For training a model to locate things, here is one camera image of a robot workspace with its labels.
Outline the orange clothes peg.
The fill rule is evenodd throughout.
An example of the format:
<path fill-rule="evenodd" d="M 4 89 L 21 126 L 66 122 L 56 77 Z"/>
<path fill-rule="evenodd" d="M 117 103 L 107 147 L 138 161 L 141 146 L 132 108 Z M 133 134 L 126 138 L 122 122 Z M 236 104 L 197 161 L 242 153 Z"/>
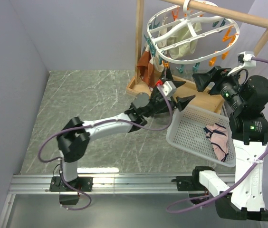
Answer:
<path fill-rule="evenodd" d="M 170 68 L 170 65 L 169 65 L 168 61 L 163 60 L 162 65 L 163 65 L 164 68 Z"/>

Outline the white clip hanger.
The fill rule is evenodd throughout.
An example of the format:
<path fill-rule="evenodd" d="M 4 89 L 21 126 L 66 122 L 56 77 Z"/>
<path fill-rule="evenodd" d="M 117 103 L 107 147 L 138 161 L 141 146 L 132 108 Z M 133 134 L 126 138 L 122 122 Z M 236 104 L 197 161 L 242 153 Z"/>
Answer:
<path fill-rule="evenodd" d="M 205 13 L 191 18 L 192 14 L 195 14 L 198 11 L 199 10 L 181 6 L 178 9 L 173 9 L 160 15 L 158 15 L 159 12 L 157 12 L 149 19 L 146 29 L 147 34 L 145 36 L 150 38 L 156 52 L 163 60 L 173 64 L 177 64 L 177 62 L 180 63 L 180 61 L 184 60 L 188 63 L 190 60 L 205 57 L 221 51 L 233 42 L 236 32 L 239 30 L 237 30 L 234 26 L 230 26 L 232 21 L 221 18 L 210 23 L 205 23 L 205 21 L 201 23 L 201 21 L 197 19 L 198 17 L 211 19 L 213 19 L 213 17 L 215 19 L 216 17 L 209 13 Z M 149 23 L 152 23 L 154 19 L 156 19 L 156 23 L 161 22 L 164 14 L 168 17 L 166 24 L 154 29 L 149 29 Z M 228 25 L 228 28 L 217 33 L 206 35 L 206 37 L 201 36 L 201 38 L 197 38 L 196 40 L 189 40 L 189 42 L 183 43 L 185 40 L 193 38 L 193 36 L 201 34 L 205 35 L 205 32 L 219 29 L 226 25 Z M 167 33 L 162 36 L 158 36 L 158 31 L 164 28 L 167 28 Z M 162 40 L 167 40 L 167 46 L 159 49 L 157 47 L 157 43 Z M 224 56 L 220 55 L 205 61 L 212 67 L 218 58 L 225 59 L 228 54 L 229 51 L 227 51 Z"/>

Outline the black striped underwear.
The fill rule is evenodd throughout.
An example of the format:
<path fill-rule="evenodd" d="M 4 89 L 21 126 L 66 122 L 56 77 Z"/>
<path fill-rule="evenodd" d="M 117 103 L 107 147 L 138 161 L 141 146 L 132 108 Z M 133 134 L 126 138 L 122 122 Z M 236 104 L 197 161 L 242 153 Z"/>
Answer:
<path fill-rule="evenodd" d="M 170 71 L 170 69 L 169 68 L 164 68 L 164 70 L 161 72 L 161 76 L 160 76 L 160 78 L 158 79 L 158 81 L 155 83 L 155 86 L 154 86 L 154 88 L 153 88 L 153 90 L 154 89 L 158 89 L 157 87 L 156 87 L 156 84 L 159 82 L 159 81 L 162 81 L 163 83 L 165 82 L 165 81 L 172 81 L 173 80 L 173 77 L 172 77 L 172 75 L 171 75 L 171 71 Z"/>

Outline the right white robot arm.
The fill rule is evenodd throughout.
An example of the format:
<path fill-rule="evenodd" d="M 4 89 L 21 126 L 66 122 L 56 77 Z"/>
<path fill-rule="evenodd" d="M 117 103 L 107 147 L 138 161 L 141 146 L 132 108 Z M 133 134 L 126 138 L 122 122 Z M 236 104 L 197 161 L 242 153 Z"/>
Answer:
<path fill-rule="evenodd" d="M 203 92 L 213 82 L 208 92 L 221 95 L 233 112 L 229 117 L 231 138 L 236 155 L 235 181 L 241 183 L 223 195 L 228 186 L 216 175 L 214 169 L 197 166 L 192 171 L 191 184 L 197 190 L 207 189 L 213 195 L 218 216 L 231 220 L 268 221 L 262 193 L 263 160 L 260 156 L 268 145 L 268 121 L 262 113 L 268 102 L 268 79 L 247 76 L 239 83 L 241 71 L 213 67 L 207 73 L 192 75 L 197 91 Z"/>

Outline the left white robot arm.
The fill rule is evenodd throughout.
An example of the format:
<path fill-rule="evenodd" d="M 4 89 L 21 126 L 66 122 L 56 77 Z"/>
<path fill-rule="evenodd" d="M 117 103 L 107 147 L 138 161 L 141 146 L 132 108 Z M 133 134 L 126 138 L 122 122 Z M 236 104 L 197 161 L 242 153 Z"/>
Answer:
<path fill-rule="evenodd" d="M 131 133 L 145 128 L 147 117 L 182 111 L 195 98 L 173 97 L 176 89 L 184 85 L 182 81 L 165 80 L 152 93 L 139 93 L 130 107 L 116 116 L 96 121 L 81 121 L 72 118 L 63 132 L 57 136 L 58 148 L 62 156 L 60 184 L 65 191 L 90 190 L 91 181 L 79 179 L 77 162 L 86 152 L 88 144 L 95 140 L 119 133 Z"/>

